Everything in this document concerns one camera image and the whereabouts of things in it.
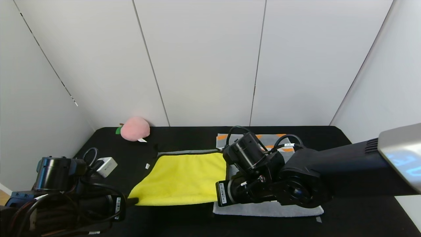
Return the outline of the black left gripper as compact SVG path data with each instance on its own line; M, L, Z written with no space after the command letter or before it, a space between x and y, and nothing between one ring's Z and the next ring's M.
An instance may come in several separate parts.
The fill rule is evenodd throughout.
M91 222L120 222L124 219L126 207L139 202L138 198L127 198L119 195L104 195L82 198L79 206L85 217Z

